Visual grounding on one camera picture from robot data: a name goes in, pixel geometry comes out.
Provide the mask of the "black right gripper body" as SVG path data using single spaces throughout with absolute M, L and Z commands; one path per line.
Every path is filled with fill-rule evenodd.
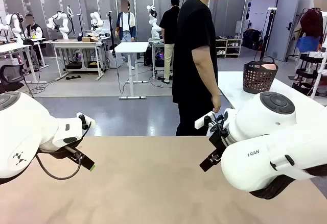
M 216 149 L 225 149 L 228 146 L 226 141 L 228 132 L 227 129 L 224 128 L 224 122 L 223 115 L 218 115 L 218 117 L 216 117 L 212 114 L 204 117 L 204 126 L 208 128 L 207 136 Z

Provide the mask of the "person's right hand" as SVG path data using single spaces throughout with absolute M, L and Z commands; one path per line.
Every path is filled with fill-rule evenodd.
M 221 108 L 221 99 L 220 95 L 213 95 L 212 96 L 212 103 L 213 103 L 213 112 L 218 113 Z

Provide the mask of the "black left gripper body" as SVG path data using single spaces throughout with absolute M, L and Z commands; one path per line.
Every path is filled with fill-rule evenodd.
M 75 156 L 75 153 L 78 151 L 76 147 L 81 143 L 82 139 L 74 141 L 72 143 L 69 143 L 65 145 L 64 147 L 61 147 L 60 149 L 52 152 L 52 151 L 46 151 L 42 149 L 38 149 L 37 153 L 41 154 L 50 154 L 52 157 L 56 159 L 64 159 L 69 158 L 71 160 L 77 160 L 77 157 Z

